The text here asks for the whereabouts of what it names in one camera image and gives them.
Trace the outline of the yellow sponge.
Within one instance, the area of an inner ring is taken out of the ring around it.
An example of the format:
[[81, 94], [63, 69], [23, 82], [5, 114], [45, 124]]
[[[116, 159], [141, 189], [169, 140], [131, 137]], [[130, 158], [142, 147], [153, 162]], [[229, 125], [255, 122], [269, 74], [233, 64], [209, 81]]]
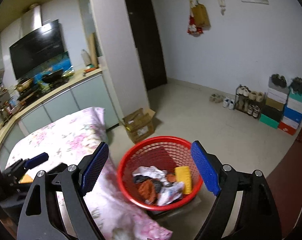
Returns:
[[183, 182], [183, 194], [191, 194], [192, 192], [192, 181], [191, 171], [188, 166], [179, 166], [175, 168], [175, 177], [177, 182]]

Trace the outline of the pink floral tablecloth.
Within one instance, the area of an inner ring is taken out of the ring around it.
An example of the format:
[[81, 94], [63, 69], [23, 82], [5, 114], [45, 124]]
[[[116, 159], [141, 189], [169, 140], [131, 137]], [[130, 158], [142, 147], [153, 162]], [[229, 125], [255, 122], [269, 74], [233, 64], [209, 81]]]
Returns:
[[18, 239], [170, 239], [172, 232], [124, 199], [109, 157], [104, 110], [67, 115], [20, 140], [7, 161], [49, 158], [33, 179]]

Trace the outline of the brass pot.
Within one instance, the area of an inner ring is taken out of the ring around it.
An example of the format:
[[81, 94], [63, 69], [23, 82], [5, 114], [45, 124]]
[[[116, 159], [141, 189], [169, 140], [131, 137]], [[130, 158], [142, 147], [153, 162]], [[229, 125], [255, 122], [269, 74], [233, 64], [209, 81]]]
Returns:
[[28, 89], [34, 83], [34, 78], [23, 79], [16, 85], [16, 90], [21, 93], [24, 90]]

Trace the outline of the red plastic basket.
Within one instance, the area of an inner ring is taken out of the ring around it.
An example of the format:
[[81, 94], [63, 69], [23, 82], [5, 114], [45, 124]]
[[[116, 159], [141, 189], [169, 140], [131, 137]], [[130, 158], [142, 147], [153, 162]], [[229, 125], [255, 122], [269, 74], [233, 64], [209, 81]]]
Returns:
[[203, 180], [191, 157], [191, 143], [159, 136], [136, 144], [117, 169], [121, 192], [148, 211], [170, 211], [193, 200]]

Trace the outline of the shoe rack with shoes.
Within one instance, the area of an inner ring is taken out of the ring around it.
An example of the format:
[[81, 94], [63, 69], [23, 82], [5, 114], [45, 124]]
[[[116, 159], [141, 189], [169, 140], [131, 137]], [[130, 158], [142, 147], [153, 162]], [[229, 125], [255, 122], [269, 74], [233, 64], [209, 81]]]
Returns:
[[236, 89], [234, 109], [259, 119], [265, 101], [265, 93], [256, 92], [250, 90], [247, 86], [239, 85]]

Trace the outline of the stack of shoe boxes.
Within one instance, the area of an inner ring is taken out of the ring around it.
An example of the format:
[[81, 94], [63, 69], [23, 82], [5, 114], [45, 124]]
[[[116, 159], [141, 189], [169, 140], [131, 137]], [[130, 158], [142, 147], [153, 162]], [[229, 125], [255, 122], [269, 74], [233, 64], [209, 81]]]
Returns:
[[302, 122], [302, 78], [295, 77], [288, 83], [284, 76], [273, 74], [259, 120], [294, 135]]

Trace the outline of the black wok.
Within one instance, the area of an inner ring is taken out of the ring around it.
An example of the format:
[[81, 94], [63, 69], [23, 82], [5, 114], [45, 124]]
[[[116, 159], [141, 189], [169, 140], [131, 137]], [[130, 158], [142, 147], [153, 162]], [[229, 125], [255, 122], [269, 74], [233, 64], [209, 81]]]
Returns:
[[47, 84], [53, 84], [62, 78], [63, 69], [56, 70], [49, 74], [42, 75], [42, 81]]

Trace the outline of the white sneakers pair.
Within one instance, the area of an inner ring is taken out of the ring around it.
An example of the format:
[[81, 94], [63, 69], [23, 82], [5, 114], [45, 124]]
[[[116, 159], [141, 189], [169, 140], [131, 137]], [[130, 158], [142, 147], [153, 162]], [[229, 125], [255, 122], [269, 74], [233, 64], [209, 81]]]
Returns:
[[223, 99], [223, 108], [233, 110], [234, 107], [235, 107], [235, 101], [233, 99], [230, 98]]

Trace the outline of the beige slippers pair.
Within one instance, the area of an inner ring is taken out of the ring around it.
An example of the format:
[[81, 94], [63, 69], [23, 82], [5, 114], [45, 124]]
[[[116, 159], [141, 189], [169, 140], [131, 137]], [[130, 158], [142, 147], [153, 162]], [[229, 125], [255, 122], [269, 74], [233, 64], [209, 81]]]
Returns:
[[214, 102], [214, 103], [220, 103], [220, 102], [223, 102], [223, 99], [224, 99], [224, 96], [223, 95], [220, 95], [220, 94], [212, 94], [210, 97], [209, 97], [209, 101], [210, 102]]

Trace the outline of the cardboard box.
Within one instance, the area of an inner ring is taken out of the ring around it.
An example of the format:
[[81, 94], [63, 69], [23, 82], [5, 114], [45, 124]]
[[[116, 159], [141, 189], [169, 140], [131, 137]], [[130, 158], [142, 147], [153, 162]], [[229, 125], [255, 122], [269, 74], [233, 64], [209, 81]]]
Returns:
[[130, 140], [137, 144], [154, 133], [152, 119], [155, 111], [150, 108], [140, 108], [137, 111], [125, 116], [121, 124], [124, 126]]

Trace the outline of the black range hood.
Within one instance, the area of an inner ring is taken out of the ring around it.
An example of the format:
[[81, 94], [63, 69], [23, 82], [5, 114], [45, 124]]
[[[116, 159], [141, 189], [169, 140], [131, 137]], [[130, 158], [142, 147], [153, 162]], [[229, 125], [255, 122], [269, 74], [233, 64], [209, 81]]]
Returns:
[[58, 20], [30, 32], [9, 47], [16, 79], [65, 52]]

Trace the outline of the plastic bottle on counter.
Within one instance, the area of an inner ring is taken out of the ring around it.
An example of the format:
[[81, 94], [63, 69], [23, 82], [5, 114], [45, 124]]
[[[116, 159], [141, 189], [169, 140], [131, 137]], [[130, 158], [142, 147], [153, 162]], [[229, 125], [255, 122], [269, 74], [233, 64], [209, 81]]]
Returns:
[[91, 57], [86, 50], [84, 49], [81, 50], [81, 56], [86, 67], [92, 64]]

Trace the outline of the wooden cutting board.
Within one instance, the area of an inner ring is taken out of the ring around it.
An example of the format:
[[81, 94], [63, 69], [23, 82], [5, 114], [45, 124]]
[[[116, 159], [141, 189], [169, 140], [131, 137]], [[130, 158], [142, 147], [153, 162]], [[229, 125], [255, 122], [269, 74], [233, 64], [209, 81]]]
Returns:
[[91, 33], [88, 37], [89, 42], [89, 50], [90, 50], [90, 57], [92, 65], [95, 68], [98, 68], [98, 59], [97, 59], [97, 53], [96, 53], [96, 46], [95, 46], [95, 34]]

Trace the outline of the red hanging decoration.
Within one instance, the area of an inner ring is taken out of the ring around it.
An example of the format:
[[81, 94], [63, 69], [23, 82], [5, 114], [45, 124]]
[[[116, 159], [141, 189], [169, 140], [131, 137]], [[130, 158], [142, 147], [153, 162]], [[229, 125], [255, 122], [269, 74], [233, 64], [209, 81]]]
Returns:
[[193, 0], [189, 0], [189, 23], [187, 33], [193, 37], [199, 37], [203, 34], [203, 29], [201, 27], [197, 27], [195, 24], [195, 18], [192, 11], [193, 7]]

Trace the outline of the white intercom handset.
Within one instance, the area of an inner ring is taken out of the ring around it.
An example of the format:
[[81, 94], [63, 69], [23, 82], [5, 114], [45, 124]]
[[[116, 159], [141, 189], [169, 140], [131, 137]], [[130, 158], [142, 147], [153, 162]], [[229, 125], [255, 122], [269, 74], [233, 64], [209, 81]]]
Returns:
[[218, 0], [218, 4], [219, 4], [219, 7], [220, 7], [221, 14], [223, 16], [225, 14], [225, 11], [226, 11], [225, 0]]

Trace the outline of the dark wooden door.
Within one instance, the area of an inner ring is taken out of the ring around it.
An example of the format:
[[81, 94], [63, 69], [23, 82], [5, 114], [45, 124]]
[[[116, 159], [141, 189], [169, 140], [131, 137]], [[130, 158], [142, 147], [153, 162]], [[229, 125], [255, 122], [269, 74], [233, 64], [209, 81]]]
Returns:
[[152, 90], [167, 83], [158, 26], [151, 0], [125, 0], [144, 83]]

